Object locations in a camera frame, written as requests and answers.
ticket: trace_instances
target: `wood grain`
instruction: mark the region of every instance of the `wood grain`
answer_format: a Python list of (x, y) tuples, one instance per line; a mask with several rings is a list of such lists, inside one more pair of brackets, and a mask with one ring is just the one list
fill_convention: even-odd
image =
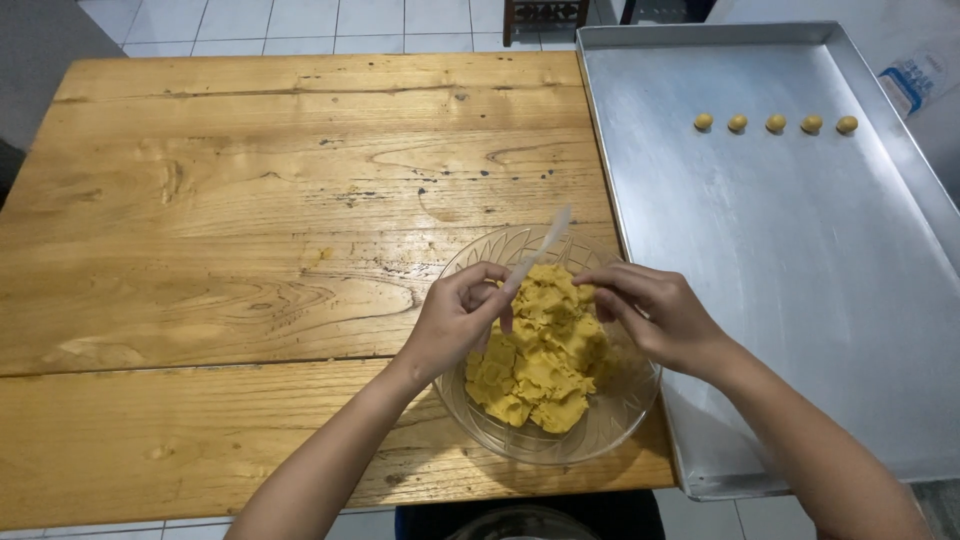
[[(385, 359), (0, 379), (0, 529), (234, 514)], [(351, 506), (674, 485), (660, 407), (612, 452), (535, 467), (480, 448), (423, 392)]]
[(616, 247), (573, 53), (78, 61), (0, 212), (0, 376), (392, 355), (564, 202)]

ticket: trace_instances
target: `person's right hand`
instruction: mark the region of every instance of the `person's right hand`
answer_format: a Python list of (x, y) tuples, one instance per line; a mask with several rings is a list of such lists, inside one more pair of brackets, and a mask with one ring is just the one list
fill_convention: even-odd
[(663, 367), (712, 382), (743, 353), (749, 356), (710, 317), (682, 274), (615, 262), (573, 279), (585, 283), (597, 286), (597, 318), (615, 317)]

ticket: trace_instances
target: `clear glass bowl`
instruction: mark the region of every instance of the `clear glass bowl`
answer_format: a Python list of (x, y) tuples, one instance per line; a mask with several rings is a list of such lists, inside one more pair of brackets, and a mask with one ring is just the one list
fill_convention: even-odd
[[(513, 268), (540, 247), (549, 227), (508, 227), (476, 240), (446, 266), (449, 276), (480, 260)], [(576, 275), (615, 260), (616, 253), (584, 234), (567, 232), (554, 242), (537, 263), (559, 263)], [(526, 463), (559, 465), (600, 455), (623, 442), (640, 425), (660, 391), (660, 367), (641, 353), (620, 323), (603, 325), (614, 347), (624, 351), (624, 361), (608, 380), (598, 382), (587, 396), (589, 408), (567, 433), (548, 433), (532, 421), (514, 428), (484, 412), (467, 394), (466, 362), (434, 380), (450, 416), (485, 448)]]

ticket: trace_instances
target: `plastic spatula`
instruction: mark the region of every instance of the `plastic spatula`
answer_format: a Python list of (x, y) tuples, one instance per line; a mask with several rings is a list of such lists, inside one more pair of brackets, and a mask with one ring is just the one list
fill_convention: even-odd
[(553, 224), (550, 225), (550, 231), (548, 231), (543, 238), (543, 243), (540, 245), (540, 248), (532, 255), (528, 255), (520, 260), (520, 263), (514, 267), (514, 271), (510, 273), (510, 277), (503, 283), (503, 287), (516, 290), (520, 286), (520, 282), (523, 281), (523, 278), (526, 278), (527, 274), (530, 273), (530, 269), (534, 267), (537, 259), (546, 253), (546, 248), (556, 242), (557, 239), (560, 238), (560, 235), (566, 231), (566, 224), (569, 222), (570, 205), (564, 205), (557, 210), (557, 215), (553, 218)]

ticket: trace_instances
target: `aluminum baking tray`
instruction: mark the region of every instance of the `aluminum baking tray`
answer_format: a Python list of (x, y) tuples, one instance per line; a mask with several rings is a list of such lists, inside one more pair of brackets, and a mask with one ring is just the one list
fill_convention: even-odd
[[(627, 257), (683, 272), (730, 335), (898, 478), (960, 477), (960, 214), (843, 28), (577, 37)], [(726, 127), (735, 113), (742, 134)], [(811, 113), (817, 135), (799, 128)], [(840, 135), (847, 114), (860, 127)], [(663, 398), (689, 497), (786, 491), (716, 389), (669, 373)]]

